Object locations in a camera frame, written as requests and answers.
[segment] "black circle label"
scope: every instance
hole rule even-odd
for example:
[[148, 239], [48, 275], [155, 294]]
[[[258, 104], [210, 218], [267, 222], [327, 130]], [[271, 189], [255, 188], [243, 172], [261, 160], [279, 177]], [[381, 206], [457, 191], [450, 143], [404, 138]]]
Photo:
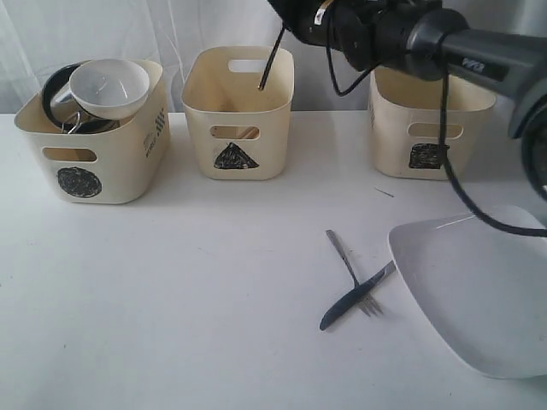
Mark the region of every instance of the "black circle label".
[[94, 173], [82, 168], [63, 168], [57, 173], [62, 190], [77, 198], [93, 198], [101, 193], [103, 186]]

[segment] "metal fork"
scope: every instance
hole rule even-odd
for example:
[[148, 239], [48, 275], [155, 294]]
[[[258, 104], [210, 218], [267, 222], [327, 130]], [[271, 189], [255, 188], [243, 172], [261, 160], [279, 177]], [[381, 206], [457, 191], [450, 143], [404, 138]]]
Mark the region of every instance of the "metal fork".
[[[354, 288], [359, 287], [359, 281], [357, 280], [356, 274], [353, 271], [353, 267], [350, 264], [350, 260], [348, 259], [348, 255], [345, 253], [344, 246], [338, 239], [338, 236], [336, 235], [336, 232], [334, 231], [326, 231], [326, 235], [330, 239], [332, 245], [334, 248], [338, 251], [338, 254], [342, 258], [342, 261], [344, 261], [344, 264], [348, 268], [348, 271], [350, 272], [351, 279], [353, 280]], [[379, 303], [371, 296], [367, 295], [365, 296], [358, 304], [357, 306], [361, 309], [363, 313], [365, 313], [369, 318], [374, 315], [378, 316], [381, 314], [384, 314], [382, 311], [381, 306]]]

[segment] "white tray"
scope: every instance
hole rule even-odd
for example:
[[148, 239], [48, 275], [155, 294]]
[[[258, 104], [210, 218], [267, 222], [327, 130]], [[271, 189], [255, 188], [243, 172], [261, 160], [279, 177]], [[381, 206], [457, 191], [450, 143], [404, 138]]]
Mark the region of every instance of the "white tray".
[[[491, 214], [543, 227], [520, 208]], [[463, 215], [399, 226], [389, 244], [421, 310], [465, 363], [494, 378], [547, 374], [547, 240]]]

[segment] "cream plastic basket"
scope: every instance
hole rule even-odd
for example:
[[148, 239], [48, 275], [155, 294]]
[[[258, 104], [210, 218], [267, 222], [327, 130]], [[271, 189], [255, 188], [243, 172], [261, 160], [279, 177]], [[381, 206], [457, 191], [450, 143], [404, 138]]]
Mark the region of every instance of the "cream plastic basket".
[[[371, 78], [372, 155], [376, 168], [399, 178], [446, 179], [438, 158], [442, 84], [378, 68]], [[496, 103], [496, 96], [450, 77], [449, 158], [461, 173]]]
[[65, 135], [50, 123], [38, 94], [15, 116], [53, 191], [69, 202], [119, 204], [143, 195], [170, 139], [162, 67], [136, 61], [150, 76], [146, 104], [121, 126]]
[[235, 72], [231, 62], [265, 61], [269, 47], [220, 47], [204, 51], [182, 95], [202, 172], [212, 179], [270, 179], [285, 168], [294, 62], [280, 49], [266, 89], [261, 72]]

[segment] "white backdrop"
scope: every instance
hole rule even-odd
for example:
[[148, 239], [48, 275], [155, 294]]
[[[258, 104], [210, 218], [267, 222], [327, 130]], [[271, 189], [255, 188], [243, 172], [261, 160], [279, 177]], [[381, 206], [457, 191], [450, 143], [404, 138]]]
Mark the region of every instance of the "white backdrop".
[[[541, 35], [544, 0], [449, 0], [477, 28]], [[196, 56], [210, 47], [271, 45], [280, 29], [266, 0], [0, 0], [0, 113], [14, 113], [64, 65], [92, 58], [160, 62], [171, 109]], [[297, 65], [294, 109], [360, 109], [367, 85], [338, 98], [331, 90], [325, 51], [287, 34], [283, 46]], [[343, 85], [356, 76], [336, 56]]]

